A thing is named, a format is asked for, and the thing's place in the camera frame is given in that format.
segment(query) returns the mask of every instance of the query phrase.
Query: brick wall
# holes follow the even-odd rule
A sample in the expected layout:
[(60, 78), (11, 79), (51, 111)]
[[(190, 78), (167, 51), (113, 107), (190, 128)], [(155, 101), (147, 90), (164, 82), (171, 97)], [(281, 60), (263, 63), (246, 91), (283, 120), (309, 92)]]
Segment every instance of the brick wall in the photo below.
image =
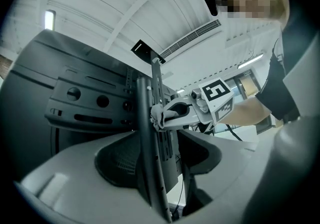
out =
[(0, 77), (2, 77), (3, 79), (6, 78), (11, 64), (12, 60), (0, 55)]

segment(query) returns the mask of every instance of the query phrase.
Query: black cable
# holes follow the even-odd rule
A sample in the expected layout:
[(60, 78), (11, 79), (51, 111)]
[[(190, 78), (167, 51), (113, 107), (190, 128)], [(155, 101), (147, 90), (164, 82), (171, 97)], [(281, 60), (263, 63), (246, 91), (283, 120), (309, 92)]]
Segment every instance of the black cable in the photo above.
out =
[(230, 131), (230, 133), (232, 133), (232, 135), (236, 137), (238, 141), (241, 141), (241, 142), (243, 141), (242, 139), (239, 138), (238, 135), (235, 134), (235, 132), (231, 129), (229, 124), (226, 124), (226, 127), (228, 127), (228, 130)]
[[(180, 164), (181, 164), (181, 169), (182, 169), (182, 162), (181, 162), (180, 156), (178, 156), (177, 154), (176, 154), (176, 156), (179, 158), (179, 161), (180, 161)], [(174, 211), (173, 211), (173, 213), (172, 213), (172, 216), (175, 215), (176, 211), (177, 211), (178, 208), (179, 208), (179, 203), (180, 203), (180, 199), (181, 199), (181, 195), (182, 195), (182, 191), (183, 191), (183, 190), (184, 190), (184, 181), (182, 181), (182, 188), (181, 188), (181, 193), (180, 193), (179, 201), (178, 201), (178, 203), (177, 203), (177, 205), (176, 205), (176, 208), (174, 209)]]

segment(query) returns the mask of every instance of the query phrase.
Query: ceiling light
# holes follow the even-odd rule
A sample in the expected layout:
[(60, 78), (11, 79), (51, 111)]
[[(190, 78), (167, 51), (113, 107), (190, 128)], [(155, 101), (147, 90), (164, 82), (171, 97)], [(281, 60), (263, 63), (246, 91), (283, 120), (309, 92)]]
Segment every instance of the ceiling light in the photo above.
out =
[(56, 12), (54, 10), (46, 10), (44, 16), (44, 28), (46, 30), (55, 30)]
[(262, 56), (263, 56), (263, 54), (260, 54), (259, 56), (254, 57), (253, 59), (250, 59), (250, 60), (246, 61), (245, 63), (242, 63), (241, 65), (238, 66), (238, 70), (243, 68), (243, 67), (245, 67), (245, 66), (247, 66), (247, 65), (249, 65), (249, 64), (251, 64), (251, 63), (253, 63), (253, 62), (255, 62), (255, 61), (257, 61), (257, 60), (259, 60), (259, 59), (261, 59)]

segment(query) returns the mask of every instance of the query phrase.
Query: black shirt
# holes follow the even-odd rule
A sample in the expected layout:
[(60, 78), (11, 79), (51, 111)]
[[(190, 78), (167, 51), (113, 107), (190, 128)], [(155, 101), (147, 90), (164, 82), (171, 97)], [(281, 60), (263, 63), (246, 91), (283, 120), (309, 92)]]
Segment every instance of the black shirt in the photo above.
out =
[(317, 30), (296, 0), (289, 0), (289, 8), (289, 19), (282, 32), (283, 65), (276, 52), (272, 54), (266, 82), (256, 98), (278, 120), (292, 121), (299, 112), (283, 79), (306, 52)]

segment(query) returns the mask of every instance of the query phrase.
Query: air vent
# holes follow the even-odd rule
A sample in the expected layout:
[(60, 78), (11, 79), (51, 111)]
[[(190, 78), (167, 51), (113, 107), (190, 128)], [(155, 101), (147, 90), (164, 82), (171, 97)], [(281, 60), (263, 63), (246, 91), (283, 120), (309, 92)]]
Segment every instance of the air vent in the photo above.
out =
[(181, 38), (175, 44), (171, 45), (168, 49), (166, 49), (163, 53), (161, 53), (160, 56), (165, 59), (169, 55), (173, 54), (179, 48), (190, 43), (192, 40), (202, 36), (203, 34), (209, 32), (211, 30), (214, 30), (215, 28), (220, 27), (220, 26), (221, 26), (221, 23), (218, 19), (204, 25), (204, 26), (194, 30), (190, 34), (186, 35), (185, 37)]

